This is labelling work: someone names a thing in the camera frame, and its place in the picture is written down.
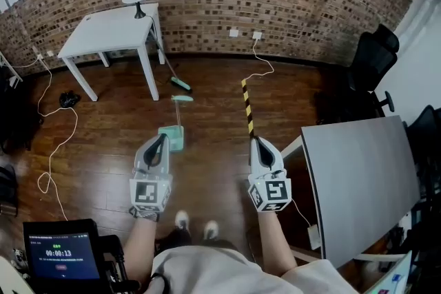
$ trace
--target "broom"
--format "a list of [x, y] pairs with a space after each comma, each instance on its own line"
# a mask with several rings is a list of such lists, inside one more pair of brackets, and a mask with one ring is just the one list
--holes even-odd
[[168, 61], [167, 56], [165, 55], [165, 52], [164, 52], [164, 49], [163, 49], [162, 45], [159, 43], [158, 38], [156, 37], [156, 34], [152, 31], [151, 28], [150, 28], [150, 34], [154, 38], [154, 41], [156, 43], [157, 49], [161, 51], [161, 53], [164, 56], [165, 62], [167, 63], [167, 65], [170, 68], [170, 70], [172, 71], [172, 74], [173, 74], [173, 76], [171, 78], [172, 85], [173, 86], [177, 86], [179, 88], [182, 88], [183, 90], [185, 90], [188, 93], [192, 93], [193, 90], [191, 89], [191, 87], [189, 85], [187, 85], [187, 83], [185, 83], [184, 81], [180, 80], [178, 78], [178, 75], [176, 75], [176, 72], [174, 72], [173, 67], [170, 65], [170, 62]]

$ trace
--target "mint green dustpan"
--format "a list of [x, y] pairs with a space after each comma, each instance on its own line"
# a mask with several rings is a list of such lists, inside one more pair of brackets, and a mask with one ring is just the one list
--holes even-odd
[[189, 96], [172, 96], [176, 106], [176, 117], [178, 125], [164, 126], [158, 129], [158, 134], [166, 134], [170, 140], [170, 151], [182, 151], [184, 149], [184, 126], [181, 125], [181, 115], [179, 114], [178, 102], [191, 102], [192, 97]]
[[158, 134], [167, 135], [170, 140], [170, 151], [182, 151], [184, 149], [184, 126], [172, 125], [160, 127]]

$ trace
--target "white cable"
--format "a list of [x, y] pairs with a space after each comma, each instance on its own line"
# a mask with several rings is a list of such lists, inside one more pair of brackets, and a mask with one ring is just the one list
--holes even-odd
[[[46, 69], [47, 71], [49, 71], [50, 79], [49, 79], [49, 84], [48, 84], [48, 86], [47, 86], [46, 89], [44, 90], [43, 95], [41, 96], [41, 98], [39, 99], [39, 102], [38, 102], [38, 104], [37, 104], [37, 112], [38, 112], [38, 114], [40, 114], [40, 115], [43, 116], [43, 117], [46, 117], [46, 116], [52, 115], [52, 114], [54, 114], [54, 113], [57, 113], [59, 110], [67, 110], [67, 109], [70, 109], [70, 110], [72, 110], [72, 111], [74, 112], [74, 114], [75, 114], [75, 116], [76, 116], [74, 131], [70, 134], [70, 136], [69, 136], [66, 140], [64, 140], [62, 143], [60, 143], [60, 144], [57, 146], [57, 148], [56, 148], [56, 149], [50, 154], [50, 156], [49, 156], [49, 171], [45, 171], [43, 174], [41, 174], [41, 175], [39, 176], [39, 178], [38, 178], [38, 180], [37, 180], [37, 187], [38, 187], [38, 188], [40, 189], [40, 191], [41, 191], [42, 193], [44, 193], [44, 194], [48, 193], [49, 186], [50, 186], [50, 182], [52, 181], [52, 182], [54, 183], [54, 186], [55, 186], [55, 194], [57, 195], [57, 200], [58, 200], [58, 203], [60, 204], [61, 212], [63, 212], [64, 219], [68, 220], [68, 218], [66, 217], [66, 215], [65, 215], [65, 213], [64, 213], [64, 209], [63, 209], [63, 205], [61, 204], [60, 197], [59, 197], [59, 195], [58, 195], [58, 187], [57, 187], [57, 184], [55, 183], [55, 180], [52, 178], [51, 159], [52, 159], [52, 156], [55, 154], [55, 152], [58, 151], [58, 148], [60, 148], [60, 146], [64, 145], [65, 143], [67, 143], [67, 142], [73, 137], [73, 135], [75, 134], [76, 124], [78, 123], [78, 114], [76, 113], [76, 111], [75, 111], [74, 108], [72, 108], [72, 107], [69, 107], [69, 108], [62, 108], [62, 107], [60, 107], [60, 108], [58, 108], [57, 110], [54, 110], [53, 112], [50, 112], [50, 113], [47, 113], [47, 114], [40, 113], [40, 102], [41, 102], [41, 100], [43, 99], [44, 95], [46, 94], [46, 91], [47, 91], [48, 88], [50, 87], [50, 84], [52, 83], [52, 73], [51, 73], [51, 71], [50, 71], [49, 68], [46, 66], [46, 64], [44, 63], [44, 61], [41, 60], [40, 63], [43, 64], [43, 66], [45, 67], [45, 69]], [[40, 179], [41, 179], [42, 177], [44, 177], [46, 174], [47, 174], [48, 177], [49, 177], [49, 178], [48, 178], [48, 184], [46, 185], [46, 190], [43, 191], [42, 188], [40, 188]]]
[[23, 68], [23, 67], [30, 67], [30, 66], [33, 66], [38, 60], [39, 60], [38, 58], [35, 59], [35, 61], [33, 61], [33, 62], [32, 62], [31, 64], [29, 64], [29, 65], [23, 65], [23, 66], [12, 66], [12, 65], [11, 65], [11, 67], [13, 67], [14, 69], [21, 69], [21, 68]]
[[293, 198], [292, 198], [291, 200], [292, 200], [292, 202], [294, 202], [294, 206], [296, 206], [298, 214], [300, 214], [300, 215], [303, 217], [303, 219], [306, 220], [306, 223], [308, 224], [308, 226], [311, 226], [311, 223], [309, 223], [309, 221], [306, 219], [306, 217], [305, 217], [305, 216], [302, 214], [302, 212], [300, 212], [300, 210], [298, 209], [297, 204], [296, 204], [296, 201], [294, 201]]
[[251, 75], [249, 75], [245, 80], [248, 80], [250, 77], [253, 77], [254, 75], [256, 75], [256, 76], [265, 76], [266, 74], [272, 74], [272, 73], [274, 72], [273, 65], [271, 65], [271, 63], [270, 63], [268, 60], [265, 60], [265, 59], [259, 58], [259, 57], [257, 56], [256, 51], [254, 50], [254, 47], [256, 47], [257, 41], [258, 41], [258, 39], [256, 39], [256, 40], [254, 41], [254, 44], [253, 44], [253, 53], [254, 53], [254, 56], [255, 56], [257, 59], [261, 60], [261, 61], [266, 61], [266, 62], [268, 63], [268, 65], [271, 67], [271, 71], [265, 72], [264, 74], [251, 74]]

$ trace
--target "gray desk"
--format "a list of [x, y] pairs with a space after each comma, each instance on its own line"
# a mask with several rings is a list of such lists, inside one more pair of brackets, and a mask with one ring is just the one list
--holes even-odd
[[399, 116], [303, 127], [282, 156], [297, 151], [311, 177], [322, 258], [335, 267], [378, 241], [420, 199]]

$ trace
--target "white shirt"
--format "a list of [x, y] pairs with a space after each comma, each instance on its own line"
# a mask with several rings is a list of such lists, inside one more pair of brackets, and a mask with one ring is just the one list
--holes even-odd
[[[299, 266], [276, 277], [262, 272], [237, 251], [206, 246], [182, 246], [160, 253], [154, 258], [153, 273], [168, 279], [172, 294], [357, 293], [328, 260]], [[157, 293], [162, 293], [162, 285], [151, 285], [146, 292]]]

